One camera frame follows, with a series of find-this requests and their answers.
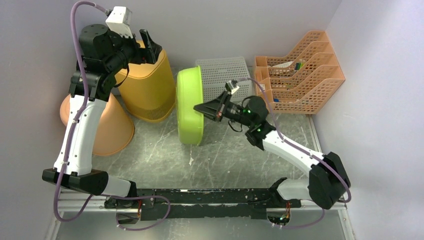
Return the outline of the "orange plastic bucket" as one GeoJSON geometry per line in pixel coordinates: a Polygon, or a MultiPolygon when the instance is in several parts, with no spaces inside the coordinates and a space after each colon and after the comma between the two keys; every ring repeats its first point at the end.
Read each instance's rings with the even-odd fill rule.
{"type": "Polygon", "coordinates": [[[131,142],[134,132],[132,119],[110,94],[97,124],[92,153],[97,156],[116,154],[131,142]]]}

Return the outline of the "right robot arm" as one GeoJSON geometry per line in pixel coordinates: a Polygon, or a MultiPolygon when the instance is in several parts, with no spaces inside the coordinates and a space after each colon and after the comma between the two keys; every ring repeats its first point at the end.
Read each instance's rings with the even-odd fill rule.
{"type": "Polygon", "coordinates": [[[312,150],[280,133],[267,121],[269,111],[262,97],[249,96],[246,105],[231,102],[231,97],[224,91],[211,101],[196,104],[193,109],[215,122],[227,118],[246,126],[245,136],[252,146],[289,161],[307,177],[277,181],[270,188],[269,197],[275,207],[282,207],[290,200],[310,200],[329,210],[340,202],[351,184],[336,153],[312,150]]]}

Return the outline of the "light green plastic basket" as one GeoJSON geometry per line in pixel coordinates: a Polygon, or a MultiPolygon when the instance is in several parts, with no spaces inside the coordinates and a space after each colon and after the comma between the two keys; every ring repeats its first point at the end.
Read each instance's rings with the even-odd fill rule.
{"type": "Polygon", "coordinates": [[[244,79],[237,83],[239,89],[232,95],[232,102],[240,102],[253,95],[252,82],[246,79],[250,72],[242,56],[198,59],[194,64],[201,70],[204,103],[218,97],[226,89],[225,83],[232,80],[244,79]]]}

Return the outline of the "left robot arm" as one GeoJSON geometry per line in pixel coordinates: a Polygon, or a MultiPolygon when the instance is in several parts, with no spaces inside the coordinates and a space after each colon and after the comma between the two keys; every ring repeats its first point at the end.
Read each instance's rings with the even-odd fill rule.
{"type": "Polygon", "coordinates": [[[162,47],[145,29],[141,42],[134,34],[123,34],[103,24],[84,27],[76,39],[77,66],[70,79],[70,114],[58,158],[42,179],[59,187],[94,196],[117,196],[126,208],[139,200],[133,181],[92,168],[92,152],[101,115],[113,88],[116,74],[130,64],[155,64],[162,47]]]}

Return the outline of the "yellow mesh waste basket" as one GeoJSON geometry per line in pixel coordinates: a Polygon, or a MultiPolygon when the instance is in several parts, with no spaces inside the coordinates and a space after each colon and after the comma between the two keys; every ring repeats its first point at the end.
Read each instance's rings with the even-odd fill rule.
{"type": "Polygon", "coordinates": [[[129,113],[141,120],[158,123],[165,120],[176,104],[176,83],[165,49],[155,64],[129,64],[121,69],[116,82],[129,113]]]}

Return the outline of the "green plastic basin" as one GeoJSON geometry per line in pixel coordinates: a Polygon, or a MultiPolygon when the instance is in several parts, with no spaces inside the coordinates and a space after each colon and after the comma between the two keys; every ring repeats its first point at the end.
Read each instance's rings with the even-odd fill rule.
{"type": "Polygon", "coordinates": [[[201,67],[180,70],[176,78],[177,130],[181,143],[199,145],[204,133],[204,115],[194,110],[203,103],[201,67]]]}

